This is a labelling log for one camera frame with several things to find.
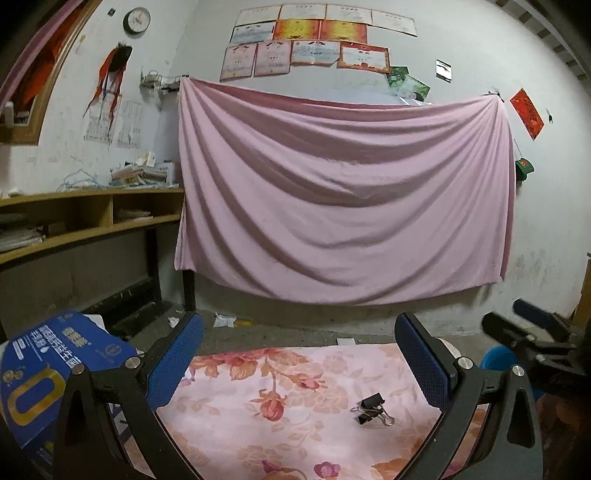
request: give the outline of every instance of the wooden board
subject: wooden board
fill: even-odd
[[[80,242],[102,236],[178,222],[184,202],[183,189],[108,189],[42,193],[0,200],[0,213],[24,212],[33,225],[42,221],[61,221],[67,232],[47,238],[43,243],[0,254],[0,271],[52,251],[74,248]],[[144,209],[153,218],[117,221],[114,206]]]

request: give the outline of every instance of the blue box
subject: blue box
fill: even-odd
[[[10,341],[0,364],[0,413],[31,460],[51,473],[61,398],[72,367],[121,366],[135,348],[78,312],[67,312]],[[110,406],[121,440],[129,438],[120,406]]]

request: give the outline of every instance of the red certificate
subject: red certificate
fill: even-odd
[[[320,20],[278,20],[273,40],[318,40]]]
[[[343,41],[340,43],[340,58],[337,67],[389,73],[390,55],[385,47]]]
[[[322,26],[320,27],[320,39],[367,43],[368,26],[361,23],[323,20]]]

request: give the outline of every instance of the blue bucket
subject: blue bucket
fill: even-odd
[[[499,345],[488,351],[482,359],[480,368],[506,372],[513,365],[519,365],[517,357],[505,345]],[[534,398],[536,401],[538,401],[542,395],[544,395],[544,392],[541,390],[534,390]]]

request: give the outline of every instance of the black clamp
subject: black clamp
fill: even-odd
[[[374,418],[380,417],[383,424],[387,427],[391,427],[395,423],[394,417],[388,415],[384,410],[383,406],[386,401],[382,398],[382,395],[376,393],[371,397],[364,398],[356,407],[351,409],[352,412],[361,413],[357,417],[357,421],[360,425],[372,421]]]

